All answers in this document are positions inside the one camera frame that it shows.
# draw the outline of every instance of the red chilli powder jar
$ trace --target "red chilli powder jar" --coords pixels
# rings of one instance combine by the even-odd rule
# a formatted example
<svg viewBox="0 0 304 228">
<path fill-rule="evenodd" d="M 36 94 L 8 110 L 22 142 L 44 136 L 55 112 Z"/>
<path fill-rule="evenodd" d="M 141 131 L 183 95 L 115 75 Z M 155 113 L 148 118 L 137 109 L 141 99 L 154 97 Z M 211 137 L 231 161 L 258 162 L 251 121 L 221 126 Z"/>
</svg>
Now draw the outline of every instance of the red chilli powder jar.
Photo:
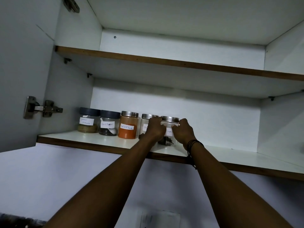
<svg viewBox="0 0 304 228">
<path fill-rule="evenodd" d="M 121 111 L 120 125 L 118 130 L 119 138 L 135 139 L 138 124 L 138 113 Z"/>
</svg>

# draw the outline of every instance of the wooden shelf edge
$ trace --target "wooden shelf edge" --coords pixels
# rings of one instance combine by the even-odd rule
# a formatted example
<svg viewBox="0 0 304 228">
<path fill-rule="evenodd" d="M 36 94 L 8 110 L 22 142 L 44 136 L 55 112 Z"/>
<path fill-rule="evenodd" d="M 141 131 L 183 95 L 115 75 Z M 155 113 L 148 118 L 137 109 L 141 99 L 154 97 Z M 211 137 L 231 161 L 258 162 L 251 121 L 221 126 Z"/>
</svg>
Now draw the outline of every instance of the wooden shelf edge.
<svg viewBox="0 0 304 228">
<path fill-rule="evenodd" d="M 115 153 L 115 154 L 124 154 L 129 149 L 126 148 L 118 148 L 112 146 L 104 146 L 92 143 L 84 143 L 84 142 L 76 142 L 70 140 L 63 140 L 57 138 L 48 138 L 48 137 L 37 137 L 38 143 L 49 144 L 49 145 L 56 145 L 56 146 L 65 146 L 65 147 L 72 147 L 78 149 L 87 149 L 105 153 Z M 161 161 L 169 161 L 169 162 L 176 162 L 182 164 L 191 164 L 187 157 L 170 155 L 170 154 L 163 154 L 163 153 L 153 153 L 149 152 L 146 158 L 154 159 L 154 160 L 161 160 Z M 230 171 L 237 171 L 237 172 L 245 172 L 250 174 L 259 174 L 269 177 L 281 177 L 281 178 L 288 178 L 293 180 L 304 181 L 304 174 L 301 173 L 294 173 L 294 172 L 287 172 L 287 171 L 280 171 L 280 170 L 272 170 L 260 167 L 253 167 L 253 166 L 245 166 L 233 163 L 226 163 L 221 162 L 227 169 Z"/>
<path fill-rule="evenodd" d="M 155 57 L 136 56 L 136 55 L 122 54 L 122 53 L 111 53 L 111 52 L 89 50 L 89 49 L 78 49 L 78 48 L 64 47 L 58 45 L 55 47 L 55 52 L 152 63 L 158 65 L 177 66 L 177 67 L 200 69 L 200 70 L 211 70 L 211 71 L 218 71 L 224 73 L 237 73 L 237 74 L 244 74 L 251 76 L 304 81 L 304 75 L 302 74 L 281 73 L 281 72 L 267 71 L 267 70 L 255 70 L 255 69 L 212 65 L 212 64 L 197 63 L 197 62 L 186 62 L 186 61 L 178 61 L 178 60 L 155 58 Z"/>
</svg>

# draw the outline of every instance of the dark blue lid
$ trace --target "dark blue lid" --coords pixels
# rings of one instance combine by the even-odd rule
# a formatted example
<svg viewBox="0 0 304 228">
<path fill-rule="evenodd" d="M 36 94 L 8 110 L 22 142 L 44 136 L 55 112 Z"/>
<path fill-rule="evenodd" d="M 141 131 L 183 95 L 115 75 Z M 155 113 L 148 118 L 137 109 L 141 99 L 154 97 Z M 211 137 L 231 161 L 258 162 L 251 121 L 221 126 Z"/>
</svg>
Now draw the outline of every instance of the dark blue lid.
<svg viewBox="0 0 304 228">
<path fill-rule="evenodd" d="M 119 119 L 120 118 L 120 112 L 115 111 L 108 111 L 108 110 L 101 110 L 100 116 L 102 118 L 113 118 L 113 119 Z"/>
<path fill-rule="evenodd" d="M 90 116 L 100 116 L 100 110 L 99 109 L 91 109 L 86 107 L 80 107 L 79 113 L 82 115 L 90 115 Z"/>
</svg>

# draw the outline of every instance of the forearm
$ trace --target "forearm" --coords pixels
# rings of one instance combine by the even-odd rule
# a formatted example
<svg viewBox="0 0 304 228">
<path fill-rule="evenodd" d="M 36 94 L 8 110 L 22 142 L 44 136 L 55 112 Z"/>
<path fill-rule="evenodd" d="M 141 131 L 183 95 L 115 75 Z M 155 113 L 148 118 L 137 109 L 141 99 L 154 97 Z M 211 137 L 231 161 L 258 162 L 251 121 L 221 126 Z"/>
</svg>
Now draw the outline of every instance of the forearm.
<svg viewBox="0 0 304 228">
<path fill-rule="evenodd" d="M 45 228 L 114 227 L 154 143 L 148 137 L 141 139 L 82 188 Z"/>
<path fill-rule="evenodd" d="M 220 227 L 291 227 L 199 143 L 192 157 Z"/>
</svg>

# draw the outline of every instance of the metal hinge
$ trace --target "metal hinge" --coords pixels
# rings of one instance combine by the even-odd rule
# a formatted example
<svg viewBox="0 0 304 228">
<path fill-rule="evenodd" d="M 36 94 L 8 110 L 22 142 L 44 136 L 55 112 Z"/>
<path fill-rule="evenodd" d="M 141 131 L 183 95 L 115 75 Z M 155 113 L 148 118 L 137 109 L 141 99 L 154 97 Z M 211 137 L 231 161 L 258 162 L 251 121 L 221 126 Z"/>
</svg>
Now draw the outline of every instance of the metal hinge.
<svg viewBox="0 0 304 228">
<path fill-rule="evenodd" d="M 39 111 L 42 112 L 42 117 L 50 118 L 53 113 L 62 113 L 63 108 L 54 106 L 54 102 L 50 100 L 46 100 L 44 105 L 40 106 L 40 104 L 36 102 L 35 97 L 28 96 L 25 104 L 23 118 L 32 119 L 34 114 Z"/>
<path fill-rule="evenodd" d="M 75 2 L 75 0 L 63 0 L 63 4 L 66 7 L 66 9 L 70 12 L 71 10 L 75 13 L 80 12 L 80 8 Z"/>
</svg>

